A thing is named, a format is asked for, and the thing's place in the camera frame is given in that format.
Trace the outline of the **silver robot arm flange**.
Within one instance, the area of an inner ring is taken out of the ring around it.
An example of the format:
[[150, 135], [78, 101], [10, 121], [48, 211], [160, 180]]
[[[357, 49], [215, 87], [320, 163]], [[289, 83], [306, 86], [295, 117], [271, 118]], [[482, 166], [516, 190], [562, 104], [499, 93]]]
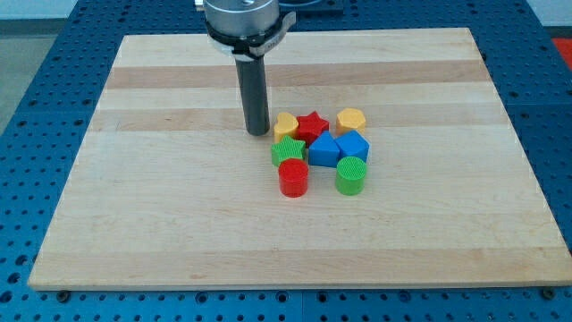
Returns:
[[207, 36], [221, 53], [239, 62], [263, 58], [297, 22], [278, 0], [205, 0]]

